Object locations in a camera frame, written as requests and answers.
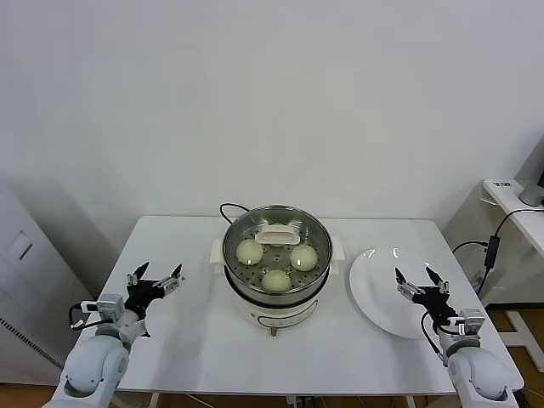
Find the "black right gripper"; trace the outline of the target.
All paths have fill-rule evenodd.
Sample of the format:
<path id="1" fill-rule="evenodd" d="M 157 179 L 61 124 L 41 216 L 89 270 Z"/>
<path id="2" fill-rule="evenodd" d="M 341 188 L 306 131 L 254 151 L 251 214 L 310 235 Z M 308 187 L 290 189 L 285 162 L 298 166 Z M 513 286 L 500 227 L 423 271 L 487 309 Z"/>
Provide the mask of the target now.
<path id="1" fill-rule="evenodd" d="M 435 286 L 419 288 L 410 283 L 398 268 L 394 268 L 397 291 L 413 303 L 423 306 L 436 326 L 448 326 L 450 318 L 458 316 L 458 313 L 448 304 L 449 282 L 443 280 L 437 272 L 428 266 L 426 271 Z"/>

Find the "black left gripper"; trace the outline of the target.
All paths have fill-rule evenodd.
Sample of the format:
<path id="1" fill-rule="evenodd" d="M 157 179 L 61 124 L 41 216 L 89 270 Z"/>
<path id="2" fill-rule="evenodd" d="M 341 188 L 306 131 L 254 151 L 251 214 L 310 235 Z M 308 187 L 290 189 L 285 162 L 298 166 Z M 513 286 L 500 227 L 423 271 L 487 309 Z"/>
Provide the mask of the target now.
<path id="1" fill-rule="evenodd" d="M 127 299 L 124 307 L 138 317 L 145 317 L 150 304 L 156 299 L 163 299 L 165 294 L 175 291 L 183 279 L 180 263 L 173 272 L 162 280 L 141 280 L 149 266 L 149 262 L 141 264 L 132 274 L 127 275 Z"/>

